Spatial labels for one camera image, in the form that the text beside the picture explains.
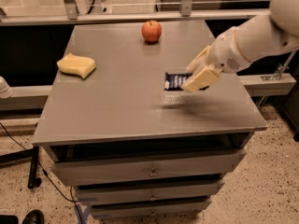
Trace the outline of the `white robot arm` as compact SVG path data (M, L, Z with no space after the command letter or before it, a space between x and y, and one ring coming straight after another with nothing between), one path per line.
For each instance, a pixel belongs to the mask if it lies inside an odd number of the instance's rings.
M237 73L268 56L299 49L299 0L271 0L269 13L258 15L218 35L186 67L191 76L181 88L199 91L222 73Z

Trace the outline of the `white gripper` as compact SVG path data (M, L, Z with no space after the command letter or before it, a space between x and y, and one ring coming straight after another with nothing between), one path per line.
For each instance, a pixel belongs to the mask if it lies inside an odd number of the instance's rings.
M192 75L181 85L184 91L194 92L210 86L219 79L221 71L237 73L249 68L250 62L237 45L235 31L233 26L218 35L211 47L206 46L187 65L186 72Z

